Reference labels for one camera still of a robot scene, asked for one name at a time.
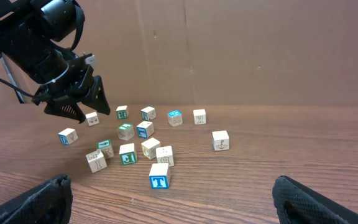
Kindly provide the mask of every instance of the alphabet block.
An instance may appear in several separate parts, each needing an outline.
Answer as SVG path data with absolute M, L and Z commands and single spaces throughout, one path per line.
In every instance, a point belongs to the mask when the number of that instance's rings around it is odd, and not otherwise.
M 143 121 L 137 127 L 137 135 L 140 138 L 149 138 L 154 134 L 154 125 L 151 121 Z
M 153 164 L 149 174 L 152 189 L 168 189 L 171 172 L 167 163 Z
M 129 116 L 128 106 L 119 106 L 116 111 L 118 119 L 126 119 Z
M 94 126 L 95 124 L 99 124 L 98 114 L 96 112 L 85 115 L 86 120 L 88 121 L 89 126 Z
M 168 122 L 172 125 L 172 127 L 183 124 L 183 120 L 181 118 L 181 112 L 178 110 L 174 110 L 168 113 Z
M 143 155 L 149 159 L 155 158 L 155 149 L 161 147 L 159 140 L 150 138 L 147 141 L 142 142 Z
M 206 124 L 206 113 L 204 109 L 193 110 L 194 124 Z
M 98 142 L 96 145 L 96 149 L 100 149 L 100 151 L 102 151 L 104 155 L 104 158 L 106 159 L 114 157 L 114 151 L 112 150 L 112 145 L 110 140 Z
M 229 135 L 227 131 L 212 132 L 212 139 L 215 151 L 229 150 Z
M 168 163 L 170 167 L 173 167 L 173 153 L 171 146 L 159 147 L 155 150 L 158 163 Z
M 135 144 L 130 143 L 120 146 L 119 157 L 124 166 L 135 164 L 137 162 Z
M 92 173 L 102 170 L 107 167 L 106 160 L 104 159 L 102 151 L 99 149 L 86 155 L 89 167 Z
M 59 133 L 59 138 L 62 144 L 71 144 L 78 139 L 78 136 L 74 129 L 66 128 Z
M 128 141 L 135 136 L 134 127 L 131 124 L 123 124 L 118 129 L 118 138 Z
M 157 117 L 157 115 L 155 114 L 155 109 L 152 108 L 151 106 L 143 108 L 141 112 L 142 112 L 142 119 L 145 121 L 151 121 Z

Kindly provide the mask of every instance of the cardboard wall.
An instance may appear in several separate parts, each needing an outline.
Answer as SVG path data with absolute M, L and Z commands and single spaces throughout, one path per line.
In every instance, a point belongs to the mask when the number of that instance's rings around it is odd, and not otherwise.
M 112 103 L 358 105 L 358 1 L 78 2 Z

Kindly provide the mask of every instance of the green block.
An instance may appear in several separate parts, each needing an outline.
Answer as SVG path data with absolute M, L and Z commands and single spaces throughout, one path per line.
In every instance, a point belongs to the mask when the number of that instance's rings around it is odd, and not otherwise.
M 96 144 L 97 149 L 102 149 L 102 148 L 109 147 L 109 146 L 111 146 L 110 140 L 101 141 Z
M 117 117 L 118 117 L 118 119 L 128 118 L 127 111 L 126 110 L 117 111 Z
M 129 128 L 131 128 L 131 127 L 132 127 L 131 124 L 123 124 L 118 129 L 125 131 L 125 130 L 128 130 Z
M 120 154 L 119 158 L 124 166 L 129 164 L 135 164 L 137 162 L 135 152 Z

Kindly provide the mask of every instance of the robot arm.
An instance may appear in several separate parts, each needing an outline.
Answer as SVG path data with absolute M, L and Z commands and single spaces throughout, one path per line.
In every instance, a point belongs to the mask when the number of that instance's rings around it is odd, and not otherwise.
M 102 79 L 93 77 L 93 68 L 86 63 L 92 54 L 79 57 L 72 52 L 85 21 L 75 0 L 0 0 L 0 19 L 0 54 L 6 54 L 40 85 L 35 95 L 30 95 L 33 103 L 46 102 L 45 113 L 80 123 L 86 118 L 79 102 L 110 114 Z M 74 30 L 75 40 L 69 49 L 51 41 L 59 42 Z

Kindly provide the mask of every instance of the wooden table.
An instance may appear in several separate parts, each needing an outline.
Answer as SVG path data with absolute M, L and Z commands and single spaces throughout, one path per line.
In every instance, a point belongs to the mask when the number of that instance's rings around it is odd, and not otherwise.
M 72 223 L 277 223 L 272 187 L 287 175 L 358 213 L 358 108 L 305 106 L 156 106 L 155 134 L 171 145 L 175 166 L 169 190 L 152 190 L 151 164 L 141 138 L 118 140 L 129 119 L 99 115 L 89 127 L 43 114 L 43 107 L 0 108 L 0 204 L 59 173 L 72 179 Z M 206 125 L 194 125 L 193 110 L 207 111 Z M 183 125 L 168 124 L 167 112 L 181 110 Z M 70 146 L 57 134 L 75 128 Z M 230 150 L 214 152 L 212 131 L 227 130 Z M 116 156 L 92 174 L 85 154 L 111 139 Z M 134 142 L 139 162 L 122 166 L 119 146 Z

